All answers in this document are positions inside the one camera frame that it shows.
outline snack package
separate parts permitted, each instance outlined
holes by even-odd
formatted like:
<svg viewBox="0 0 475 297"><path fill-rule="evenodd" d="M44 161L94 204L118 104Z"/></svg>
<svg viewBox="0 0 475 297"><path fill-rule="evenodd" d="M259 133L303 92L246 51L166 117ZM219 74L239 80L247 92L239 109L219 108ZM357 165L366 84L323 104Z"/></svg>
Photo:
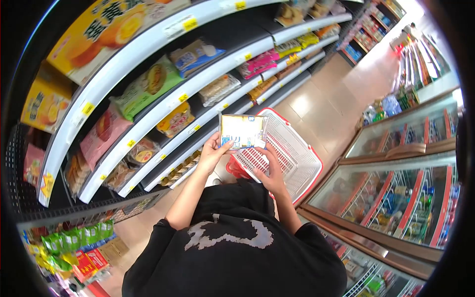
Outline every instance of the snack package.
<svg viewBox="0 0 475 297"><path fill-rule="evenodd" d="M237 70L245 79L250 79L251 77L266 71L267 69L277 67L277 64L274 63L279 59L279 54L275 49L268 50L257 57L250 59L247 62L241 64Z"/></svg>
<svg viewBox="0 0 475 297"><path fill-rule="evenodd" d="M45 151L32 144L28 144L27 154L23 162L24 181L36 186L44 159Z"/></svg>
<svg viewBox="0 0 475 297"><path fill-rule="evenodd" d="M295 39L284 42L281 45L275 46L275 51L279 54L280 58L283 58L292 53L296 53L302 50L302 45Z"/></svg>
<svg viewBox="0 0 475 297"><path fill-rule="evenodd" d="M132 38L189 5L190 0L97 0L61 36L47 61L83 86Z"/></svg>
<svg viewBox="0 0 475 297"><path fill-rule="evenodd" d="M170 54L170 59L179 70L180 76L185 78L225 52L223 49L215 48L198 39L183 49L179 48L173 51Z"/></svg>
<svg viewBox="0 0 475 297"><path fill-rule="evenodd" d="M104 184L109 189L118 192L134 173L135 169L130 169L127 163L121 160L106 178Z"/></svg>
<svg viewBox="0 0 475 297"><path fill-rule="evenodd" d="M166 56L134 80L120 97L109 98L129 121L183 79Z"/></svg>
<svg viewBox="0 0 475 297"><path fill-rule="evenodd" d="M37 76L31 85L21 112L24 124L53 134L71 104L70 86L62 86L56 80L47 81Z"/></svg>
<svg viewBox="0 0 475 297"><path fill-rule="evenodd" d="M79 190L86 181L87 175L91 172L91 168L86 162L81 150L71 157L66 164L64 178L66 185L71 191L71 196L76 197Z"/></svg>
<svg viewBox="0 0 475 297"><path fill-rule="evenodd" d="M132 125L132 122L124 119L115 105L110 104L109 108L99 118L80 144L83 156L91 170L94 169L97 161L130 125Z"/></svg>
<svg viewBox="0 0 475 297"><path fill-rule="evenodd" d="M289 27L304 21L309 9L308 0L293 0L282 3L275 18L282 26Z"/></svg>
<svg viewBox="0 0 475 297"><path fill-rule="evenodd" d="M313 32L309 32L297 37L297 41L300 42L302 48L306 48L309 45L317 44L320 40Z"/></svg>
<svg viewBox="0 0 475 297"><path fill-rule="evenodd" d="M125 156L125 161L142 166L147 163L153 155L160 151L160 149L158 143L144 137L137 142L137 144Z"/></svg>
<svg viewBox="0 0 475 297"><path fill-rule="evenodd" d="M204 107L213 106L229 93L241 86L241 82L231 74L225 74L202 88L198 94Z"/></svg>
<svg viewBox="0 0 475 297"><path fill-rule="evenodd" d="M168 138L173 138L194 119L195 117L191 114L190 105L185 101L161 120L156 128Z"/></svg>
<svg viewBox="0 0 475 297"><path fill-rule="evenodd" d="M267 116L219 114L221 145L233 140L230 150L266 146Z"/></svg>
<svg viewBox="0 0 475 297"><path fill-rule="evenodd" d="M249 99L251 101L256 101L259 96L261 96L267 89L269 89L275 82L277 81L277 77L272 76L265 80L262 84L256 86L252 90L248 92Z"/></svg>
<svg viewBox="0 0 475 297"><path fill-rule="evenodd" d="M331 36L340 34L340 29L341 29L340 25L333 24L333 25L329 25L329 26L321 28L320 30L316 31L315 34L321 40L321 39L329 38Z"/></svg>
<svg viewBox="0 0 475 297"><path fill-rule="evenodd" d="M285 68L284 70L278 72L275 76L278 79L282 79L282 78L286 77L287 75L289 75L295 69L299 68L301 64L302 64L302 61L299 60L299 61L287 66L287 68Z"/></svg>

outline shopping basket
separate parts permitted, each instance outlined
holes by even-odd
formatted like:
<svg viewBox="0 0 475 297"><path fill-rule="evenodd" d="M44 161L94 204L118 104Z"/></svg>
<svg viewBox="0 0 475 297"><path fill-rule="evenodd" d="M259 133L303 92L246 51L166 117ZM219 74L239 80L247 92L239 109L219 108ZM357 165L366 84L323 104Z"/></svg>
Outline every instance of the shopping basket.
<svg viewBox="0 0 475 297"><path fill-rule="evenodd" d="M315 153L315 150L274 109L266 107L257 115L269 117L267 122L267 142L277 152L285 186L292 202L295 204L315 184L323 168L322 161ZM245 172L239 173L236 170L235 163ZM268 175L269 161L254 148L240 150L231 155L228 166L226 166L228 172L236 177L247 174L256 182L260 182L252 173L254 168L258 168Z"/></svg>

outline store aisle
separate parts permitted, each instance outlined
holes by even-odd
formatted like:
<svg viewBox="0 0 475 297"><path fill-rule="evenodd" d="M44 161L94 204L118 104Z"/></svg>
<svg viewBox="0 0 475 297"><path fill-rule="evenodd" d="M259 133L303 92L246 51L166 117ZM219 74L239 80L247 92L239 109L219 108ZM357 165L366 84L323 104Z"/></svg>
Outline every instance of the store aisle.
<svg viewBox="0 0 475 297"><path fill-rule="evenodd" d="M397 70L396 54L388 44L375 46L355 68L337 53L309 81L275 107L321 158L323 171L319 180L331 170L351 142L356 133L355 125L366 105L390 91ZM231 182L234 177L225 169L228 158L221 159L215 174L221 180ZM153 208L114 226L130 251L121 259L120 265L112 268L113 276L101 282L110 296L121 296L124 273L143 251L153 225L164 218L184 184L170 191Z"/></svg>

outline price tag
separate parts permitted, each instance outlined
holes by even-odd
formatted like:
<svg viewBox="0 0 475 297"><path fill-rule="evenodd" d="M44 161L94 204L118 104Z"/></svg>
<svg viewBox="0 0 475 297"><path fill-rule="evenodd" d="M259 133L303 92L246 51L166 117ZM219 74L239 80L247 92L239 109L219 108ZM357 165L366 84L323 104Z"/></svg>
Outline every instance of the price tag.
<svg viewBox="0 0 475 297"><path fill-rule="evenodd" d="M246 9L246 2L245 1L236 2L236 10L237 11L245 10L245 9Z"/></svg>

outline cracker package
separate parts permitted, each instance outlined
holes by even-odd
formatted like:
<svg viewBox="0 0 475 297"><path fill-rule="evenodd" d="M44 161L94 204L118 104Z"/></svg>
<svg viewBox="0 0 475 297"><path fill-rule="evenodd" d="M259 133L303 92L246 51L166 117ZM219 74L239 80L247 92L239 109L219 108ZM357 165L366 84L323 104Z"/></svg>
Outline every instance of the cracker package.
<svg viewBox="0 0 475 297"><path fill-rule="evenodd" d="M219 114L221 145L233 140L230 150L266 146L267 116Z"/></svg>
<svg viewBox="0 0 475 297"><path fill-rule="evenodd" d="M190 105L185 101L161 120L156 128L168 138L173 138L194 119L195 117L191 114Z"/></svg>
<svg viewBox="0 0 475 297"><path fill-rule="evenodd" d="M161 57L147 72L134 80L119 98L111 97L122 115L129 121L148 104L173 88L183 79L166 56Z"/></svg>
<svg viewBox="0 0 475 297"><path fill-rule="evenodd" d="M225 52L198 39L183 49L173 51L170 59L180 71L180 76L185 78Z"/></svg>

